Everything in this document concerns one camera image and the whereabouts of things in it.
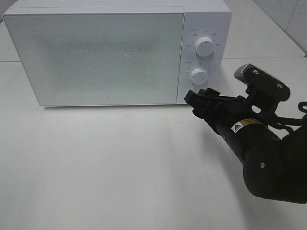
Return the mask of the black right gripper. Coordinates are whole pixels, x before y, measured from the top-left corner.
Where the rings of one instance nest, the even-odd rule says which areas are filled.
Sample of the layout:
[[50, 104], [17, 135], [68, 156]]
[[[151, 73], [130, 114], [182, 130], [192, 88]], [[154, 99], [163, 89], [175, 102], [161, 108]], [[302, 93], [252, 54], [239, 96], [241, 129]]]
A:
[[259, 132], [266, 128], [252, 110], [245, 105], [242, 96], [222, 96], [220, 92], [207, 88], [198, 92], [189, 90], [184, 97], [186, 104], [193, 108], [193, 114], [206, 123], [220, 136], [229, 136], [241, 132]]

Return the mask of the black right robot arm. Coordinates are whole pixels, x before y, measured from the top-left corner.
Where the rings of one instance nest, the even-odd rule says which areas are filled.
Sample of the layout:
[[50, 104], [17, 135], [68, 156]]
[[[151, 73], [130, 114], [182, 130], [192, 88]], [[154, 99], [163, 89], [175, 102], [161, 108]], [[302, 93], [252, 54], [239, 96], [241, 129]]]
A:
[[254, 196], [304, 204], [307, 201], [307, 119], [255, 113], [242, 96], [213, 89], [188, 91], [185, 102], [221, 136], [243, 165]]

